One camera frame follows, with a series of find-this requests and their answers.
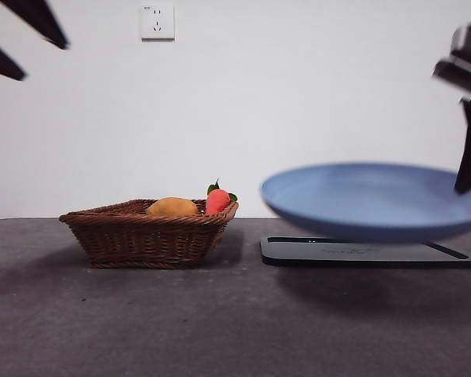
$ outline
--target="blue plate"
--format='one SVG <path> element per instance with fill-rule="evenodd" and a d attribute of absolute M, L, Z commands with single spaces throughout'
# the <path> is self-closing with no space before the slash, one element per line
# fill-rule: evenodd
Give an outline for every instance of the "blue plate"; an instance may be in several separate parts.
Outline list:
<path fill-rule="evenodd" d="M 456 174 L 385 163 L 341 163 L 284 171 L 261 186 L 279 216 L 314 233 L 372 243 L 424 243 L 471 229 L 471 190 Z"/>

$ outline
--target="electrical outlet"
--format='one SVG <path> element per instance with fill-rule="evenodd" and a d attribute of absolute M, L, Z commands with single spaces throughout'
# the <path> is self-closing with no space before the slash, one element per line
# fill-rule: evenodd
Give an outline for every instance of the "electrical outlet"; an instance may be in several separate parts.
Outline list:
<path fill-rule="evenodd" d="M 163 2 L 141 6 L 141 40 L 174 39 L 174 6 Z"/>

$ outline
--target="red strawberry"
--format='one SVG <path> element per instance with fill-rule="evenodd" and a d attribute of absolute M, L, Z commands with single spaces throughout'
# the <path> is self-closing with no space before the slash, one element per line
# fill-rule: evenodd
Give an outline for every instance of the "red strawberry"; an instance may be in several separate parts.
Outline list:
<path fill-rule="evenodd" d="M 212 190 L 206 200 L 206 214 L 222 212 L 230 204 L 228 192 L 221 188 Z"/>

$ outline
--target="dark gray table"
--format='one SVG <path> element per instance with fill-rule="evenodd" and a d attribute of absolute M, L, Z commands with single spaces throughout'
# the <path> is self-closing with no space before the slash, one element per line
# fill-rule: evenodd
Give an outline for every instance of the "dark gray table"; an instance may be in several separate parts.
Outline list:
<path fill-rule="evenodd" d="M 471 377 L 471 269 L 261 263 L 307 235 L 237 218 L 202 268 L 88 269 L 56 219 L 0 220 L 0 376 Z"/>

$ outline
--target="brown basket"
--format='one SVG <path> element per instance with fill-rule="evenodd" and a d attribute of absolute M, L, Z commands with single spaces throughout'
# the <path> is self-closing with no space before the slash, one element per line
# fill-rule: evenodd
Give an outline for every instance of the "brown basket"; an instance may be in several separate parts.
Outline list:
<path fill-rule="evenodd" d="M 91 267 L 182 269 L 197 266 L 234 218 L 237 202 L 203 214 L 206 201 L 193 200 L 201 214 L 149 216 L 155 199 L 136 199 L 60 216 L 82 245 Z"/>

